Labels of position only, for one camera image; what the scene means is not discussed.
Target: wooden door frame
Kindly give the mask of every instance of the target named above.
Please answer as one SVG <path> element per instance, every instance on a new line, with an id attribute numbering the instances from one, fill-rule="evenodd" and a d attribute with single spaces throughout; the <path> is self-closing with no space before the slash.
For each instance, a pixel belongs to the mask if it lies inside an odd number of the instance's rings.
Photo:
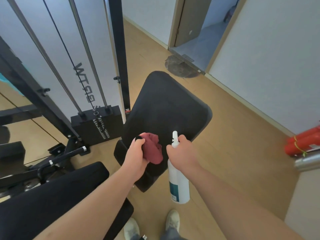
<path id="1" fill-rule="evenodd" d="M 224 42 L 227 39 L 227 36 L 229 35 L 234 23 L 236 22 L 236 19 L 238 18 L 238 15 L 239 15 L 240 11 L 242 10 L 243 6 L 245 5 L 245 2 L 246 2 L 246 0 L 239 0 L 238 6 L 235 9 L 235 12 L 234 12 L 233 16 L 231 17 L 231 19 L 229 21 L 229 24 L 226 27 L 226 30 L 224 31 L 224 33 L 223 33 L 223 35 L 221 37 L 221 40 L 219 41 L 219 44 L 218 44 L 216 50 L 214 51 L 214 53 L 213 53 L 213 55 L 212 55 L 212 57 L 211 57 L 211 59 L 209 61 L 209 64 L 208 64 L 207 68 L 205 69 L 206 73 L 209 73 L 212 65 L 214 64 L 214 61 L 216 60 L 216 58 L 217 58 L 217 56 L 218 56 L 218 54 L 219 54 Z"/>
<path id="2" fill-rule="evenodd" d="M 174 47 L 176 43 L 176 38 L 178 34 L 178 28 L 181 20 L 183 5 L 185 0 L 176 0 L 176 4 L 174 7 L 170 36 L 168 41 L 168 48 Z"/>

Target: red cloth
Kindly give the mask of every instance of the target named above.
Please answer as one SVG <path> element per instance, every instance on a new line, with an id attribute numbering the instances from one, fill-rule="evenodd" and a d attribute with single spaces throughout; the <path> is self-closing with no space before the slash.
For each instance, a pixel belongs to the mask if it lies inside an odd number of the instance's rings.
<path id="1" fill-rule="evenodd" d="M 143 158 L 153 164 L 161 163 L 163 160 L 162 146 L 159 144 L 158 135 L 144 133 L 141 137 L 146 139 L 145 143 L 142 145 Z"/>

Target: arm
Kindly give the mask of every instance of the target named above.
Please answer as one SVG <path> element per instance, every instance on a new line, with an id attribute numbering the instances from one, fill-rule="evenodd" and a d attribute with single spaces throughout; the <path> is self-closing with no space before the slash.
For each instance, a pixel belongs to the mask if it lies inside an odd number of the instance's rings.
<path id="1" fill-rule="evenodd" d="M 39 239 L 102 239 L 148 161 L 142 158 L 145 139 L 133 140 L 122 167 L 71 210 L 43 230 Z"/>
<path id="2" fill-rule="evenodd" d="M 179 136 L 177 148 L 167 146 L 172 165 L 196 187 L 228 240 L 302 240 L 282 220 L 203 169 L 192 143 Z"/>

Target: shoe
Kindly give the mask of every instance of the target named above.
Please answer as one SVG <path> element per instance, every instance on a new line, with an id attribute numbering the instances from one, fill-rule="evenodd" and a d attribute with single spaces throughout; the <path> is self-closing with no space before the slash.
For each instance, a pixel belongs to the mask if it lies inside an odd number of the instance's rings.
<path id="1" fill-rule="evenodd" d="M 167 216 L 167 220 L 165 222 L 165 230 L 168 228 L 175 228 L 179 232 L 180 228 L 180 217 L 179 213 L 176 210 L 171 210 Z"/>
<path id="2" fill-rule="evenodd" d="M 138 223 L 135 219 L 130 218 L 123 227 L 125 240 L 130 240 L 134 235 L 140 236 Z"/>

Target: person's left hand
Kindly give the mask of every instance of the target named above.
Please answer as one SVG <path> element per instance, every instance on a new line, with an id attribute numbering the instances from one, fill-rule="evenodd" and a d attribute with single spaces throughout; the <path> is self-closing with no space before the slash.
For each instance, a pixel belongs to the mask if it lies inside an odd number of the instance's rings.
<path id="1" fill-rule="evenodd" d="M 133 139 L 131 145 L 125 156 L 122 167 L 133 173 L 134 181 L 140 179 L 149 163 L 148 160 L 143 158 L 141 146 L 144 144 L 145 139 Z"/>

